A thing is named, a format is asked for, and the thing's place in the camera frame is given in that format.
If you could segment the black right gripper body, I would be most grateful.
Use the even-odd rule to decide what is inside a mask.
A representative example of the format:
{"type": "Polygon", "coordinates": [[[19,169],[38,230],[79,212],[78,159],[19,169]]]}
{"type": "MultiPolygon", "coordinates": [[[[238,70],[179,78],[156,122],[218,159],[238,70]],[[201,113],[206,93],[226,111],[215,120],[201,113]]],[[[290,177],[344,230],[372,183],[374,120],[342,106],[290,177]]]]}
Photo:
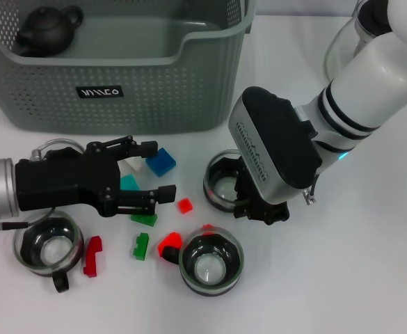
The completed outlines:
{"type": "Polygon", "coordinates": [[[267,225],[276,222],[285,222],[289,219],[289,208],[287,202],[272,205],[264,200],[258,200],[254,204],[254,219],[263,221],[267,225]]]}

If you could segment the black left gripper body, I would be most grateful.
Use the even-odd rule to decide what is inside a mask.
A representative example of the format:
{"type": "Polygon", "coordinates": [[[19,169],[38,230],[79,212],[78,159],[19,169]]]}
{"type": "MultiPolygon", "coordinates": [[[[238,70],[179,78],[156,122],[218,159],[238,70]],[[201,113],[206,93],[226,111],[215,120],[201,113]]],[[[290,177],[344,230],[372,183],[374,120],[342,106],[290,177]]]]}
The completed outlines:
{"type": "Polygon", "coordinates": [[[42,161],[21,159],[15,165],[16,195],[23,212],[86,204],[103,217],[118,211],[120,170],[117,156],[92,142],[84,153],[66,148],[42,161]]]}

